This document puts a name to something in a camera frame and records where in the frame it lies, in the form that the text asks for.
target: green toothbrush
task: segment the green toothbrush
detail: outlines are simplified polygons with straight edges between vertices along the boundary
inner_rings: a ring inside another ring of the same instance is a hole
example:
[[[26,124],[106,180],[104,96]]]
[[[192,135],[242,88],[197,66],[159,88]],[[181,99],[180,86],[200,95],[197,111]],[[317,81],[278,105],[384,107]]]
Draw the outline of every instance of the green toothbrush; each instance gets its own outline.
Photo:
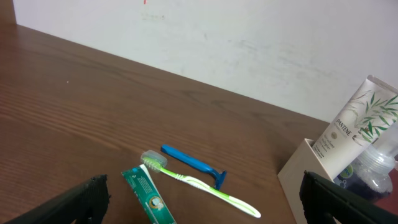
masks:
[[[177,180],[180,180],[180,181],[185,182],[189,185],[192,185],[196,188],[199,188],[200,190],[204,190],[205,192],[208,192],[216,197],[219,197],[220,199],[223,199],[224,201],[235,206],[236,208],[238,208],[256,218],[261,217],[261,214],[259,213],[259,211],[257,211],[253,206],[249,205],[248,203],[243,202],[242,200],[239,200],[239,199],[229,196],[227,194],[224,194],[223,192],[220,192],[220,191],[214,189],[213,187],[210,187],[209,185],[205,184],[203,181],[200,181],[194,177],[176,174],[174,172],[171,172],[171,171],[163,168],[163,166],[165,166],[167,161],[159,162],[157,159],[154,159],[154,158],[157,158],[158,156],[160,156],[160,157],[163,157],[163,156],[161,156],[160,154],[158,154],[157,152],[154,152],[154,151],[152,151],[151,154],[152,155],[150,155],[150,156],[146,156],[145,154],[142,155],[141,162],[144,163],[148,168],[152,169],[153,171],[162,172],[171,177],[174,177]]]

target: bottle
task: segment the bottle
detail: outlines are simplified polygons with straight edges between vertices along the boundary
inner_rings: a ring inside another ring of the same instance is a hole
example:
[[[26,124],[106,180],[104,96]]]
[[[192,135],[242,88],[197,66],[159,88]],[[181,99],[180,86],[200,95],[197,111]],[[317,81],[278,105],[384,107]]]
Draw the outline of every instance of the bottle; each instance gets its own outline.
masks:
[[[396,136],[398,136],[398,124],[392,125],[333,181],[372,203],[390,195],[392,182],[388,173],[396,165],[394,158],[398,154]]]

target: razor head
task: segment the razor head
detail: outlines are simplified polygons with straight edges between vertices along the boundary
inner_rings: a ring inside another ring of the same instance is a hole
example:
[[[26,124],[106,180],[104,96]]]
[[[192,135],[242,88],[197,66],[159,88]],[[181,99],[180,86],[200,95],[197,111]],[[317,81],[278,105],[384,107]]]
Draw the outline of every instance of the razor head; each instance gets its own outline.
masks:
[[[223,185],[225,176],[226,176],[226,170],[224,170],[222,173],[220,173],[218,175],[218,177],[216,178],[216,184],[215,184],[215,189],[216,190],[220,190],[221,185]]]

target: table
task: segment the table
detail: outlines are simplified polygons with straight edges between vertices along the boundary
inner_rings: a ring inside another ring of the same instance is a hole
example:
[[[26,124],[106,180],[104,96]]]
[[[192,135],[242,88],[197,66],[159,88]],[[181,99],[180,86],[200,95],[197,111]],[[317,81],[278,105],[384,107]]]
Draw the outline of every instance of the table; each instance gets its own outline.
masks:
[[[295,223],[277,173],[327,123],[11,25],[0,27],[0,222],[96,174],[112,195],[104,223],[148,223],[121,171],[173,146],[228,174],[222,191],[253,218],[163,174],[151,176],[178,223]],[[168,157],[167,168],[213,185]]]

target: wall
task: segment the wall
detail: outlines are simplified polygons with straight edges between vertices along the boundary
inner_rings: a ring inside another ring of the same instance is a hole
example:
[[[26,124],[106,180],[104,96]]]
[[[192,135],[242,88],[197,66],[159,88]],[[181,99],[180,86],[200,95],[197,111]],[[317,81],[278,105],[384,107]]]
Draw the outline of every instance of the wall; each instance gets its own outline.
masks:
[[[17,23],[331,121],[398,86],[396,0],[14,0]]]

